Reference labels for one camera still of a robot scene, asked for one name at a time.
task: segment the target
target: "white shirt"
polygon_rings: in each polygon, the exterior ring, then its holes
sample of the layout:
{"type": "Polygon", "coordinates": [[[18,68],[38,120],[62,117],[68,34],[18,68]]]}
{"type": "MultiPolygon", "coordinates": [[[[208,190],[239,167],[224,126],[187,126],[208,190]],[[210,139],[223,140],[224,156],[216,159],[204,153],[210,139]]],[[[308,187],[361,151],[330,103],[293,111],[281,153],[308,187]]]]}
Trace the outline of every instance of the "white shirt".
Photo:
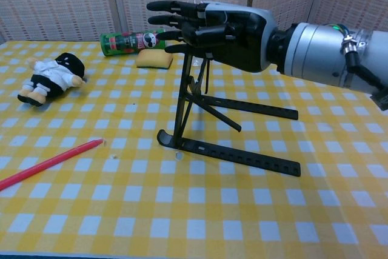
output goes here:
{"type": "Polygon", "coordinates": [[[34,74],[42,75],[59,85],[63,91],[73,86],[72,78],[75,76],[68,68],[59,65],[56,61],[37,61],[34,74]]]}

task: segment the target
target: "black stand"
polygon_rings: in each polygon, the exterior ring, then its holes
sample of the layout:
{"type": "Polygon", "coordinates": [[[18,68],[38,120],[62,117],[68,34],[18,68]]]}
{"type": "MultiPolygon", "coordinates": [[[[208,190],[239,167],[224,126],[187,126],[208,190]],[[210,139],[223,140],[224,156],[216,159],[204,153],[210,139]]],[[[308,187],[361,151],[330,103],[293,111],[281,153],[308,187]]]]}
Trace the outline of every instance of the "black stand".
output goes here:
{"type": "Polygon", "coordinates": [[[193,76],[190,76],[190,68],[193,56],[189,53],[185,54],[181,85],[179,88],[178,106],[175,116],[174,134],[169,135],[164,130],[158,132],[158,142],[166,147],[197,153],[204,156],[228,160],[235,163],[245,164],[248,166],[258,167],[266,170],[300,176],[300,164],[294,161],[275,158],[271,156],[261,155],[257,153],[247,152],[243,150],[233,149],[229,147],[219,146],[216,144],[205,143],[202,141],[183,138],[183,131],[189,118],[192,104],[195,103],[200,108],[211,113],[221,121],[233,127],[237,131],[241,131],[241,126],[232,121],[227,116],[218,112],[211,106],[226,107],[228,109],[243,110],[246,112],[262,113],[265,115],[278,116],[282,118],[298,119],[298,112],[291,109],[283,109],[280,107],[265,106],[262,104],[247,103],[244,101],[236,101],[224,98],[215,98],[201,94],[202,79],[207,66],[206,74],[206,91],[209,84],[209,68],[210,60],[204,58],[201,69],[199,71],[198,80],[195,82],[193,76]],[[188,101],[186,112],[184,114],[185,102],[188,101]]]}

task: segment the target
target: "silver metal cylinder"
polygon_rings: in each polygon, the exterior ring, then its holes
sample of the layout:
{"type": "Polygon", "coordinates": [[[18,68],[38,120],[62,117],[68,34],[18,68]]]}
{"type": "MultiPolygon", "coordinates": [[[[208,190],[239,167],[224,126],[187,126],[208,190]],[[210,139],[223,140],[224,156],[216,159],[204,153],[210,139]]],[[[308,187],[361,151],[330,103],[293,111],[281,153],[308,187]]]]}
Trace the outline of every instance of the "silver metal cylinder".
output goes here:
{"type": "MultiPolygon", "coordinates": [[[[388,33],[353,30],[363,66],[388,86],[388,33]]],[[[289,43],[284,74],[364,93],[378,90],[346,70],[343,35],[326,25],[300,23],[289,43]]]]}

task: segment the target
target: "red pencil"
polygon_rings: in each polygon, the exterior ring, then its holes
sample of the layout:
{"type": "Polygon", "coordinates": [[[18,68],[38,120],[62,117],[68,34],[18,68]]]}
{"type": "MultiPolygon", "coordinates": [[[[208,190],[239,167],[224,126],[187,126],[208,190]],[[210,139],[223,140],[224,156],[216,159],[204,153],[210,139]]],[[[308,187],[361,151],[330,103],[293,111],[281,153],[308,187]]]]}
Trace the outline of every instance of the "red pencil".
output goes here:
{"type": "Polygon", "coordinates": [[[0,191],[3,189],[10,187],[11,185],[14,185],[15,183],[18,183],[34,174],[37,174],[40,171],[46,170],[47,168],[50,168],[54,165],[57,165],[60,162],[63,162],[71,157],[74,157],[80,153],[83,153],[85,151],[90,150],[91,148],[97,147],[101,143],[104,142],[104,139],[99,140],[93,140],[90,142],[87,142],[85,144],[82,144],[78,147],[72,148],[62,154],[59,154],[51,159],[48,159],[46,161],[43,161],[42,163],[39,163],[37,165],[34,165],[26,170],[23,170],[22,172],[16,173],[6,179],[3,179],[0,181],[0,191]]]}

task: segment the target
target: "yellow sponge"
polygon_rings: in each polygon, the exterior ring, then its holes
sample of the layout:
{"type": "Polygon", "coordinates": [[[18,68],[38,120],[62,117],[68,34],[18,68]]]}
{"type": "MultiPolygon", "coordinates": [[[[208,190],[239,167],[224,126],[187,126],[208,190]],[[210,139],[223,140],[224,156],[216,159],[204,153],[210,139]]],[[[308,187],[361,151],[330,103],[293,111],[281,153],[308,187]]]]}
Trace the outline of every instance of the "yellow sponge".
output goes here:
{"type": "Polygon", "coordinates": [[[135,61],[136,67],[153,67],[168,69],[172,62],[172,54],[162,49],[144,49],[139,52],[135,61]]]}

